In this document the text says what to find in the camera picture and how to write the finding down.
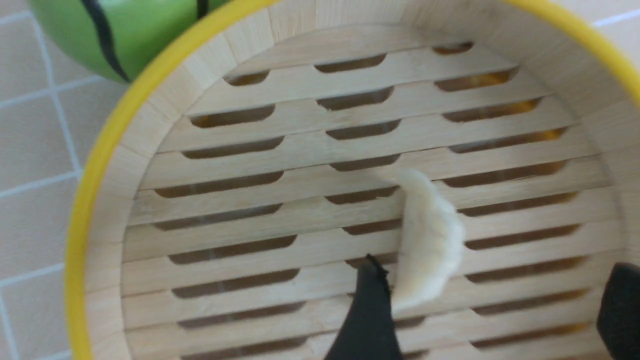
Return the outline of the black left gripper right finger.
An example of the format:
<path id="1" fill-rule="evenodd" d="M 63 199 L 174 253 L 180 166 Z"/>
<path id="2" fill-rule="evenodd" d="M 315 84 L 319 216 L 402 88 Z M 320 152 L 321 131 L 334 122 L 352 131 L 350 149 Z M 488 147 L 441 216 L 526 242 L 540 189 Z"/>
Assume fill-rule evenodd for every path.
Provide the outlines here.
<path id="1" fill-rule="evenodd" d="M 640 268 L 619 262 L 603 291 L 596 329 L 613 360 L 640 358 Z"/>

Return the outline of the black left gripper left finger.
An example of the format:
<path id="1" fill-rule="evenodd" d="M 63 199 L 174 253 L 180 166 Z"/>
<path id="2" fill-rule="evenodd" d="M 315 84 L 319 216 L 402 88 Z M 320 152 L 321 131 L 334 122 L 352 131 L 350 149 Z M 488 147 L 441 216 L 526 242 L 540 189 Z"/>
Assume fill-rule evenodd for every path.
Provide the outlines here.
<path id="1" fill-rule="evenodd" d="M 327 360 L 402 360 L 391 308 L 388 271 L 368 254 L 357 271 L 349 311 Z"/>

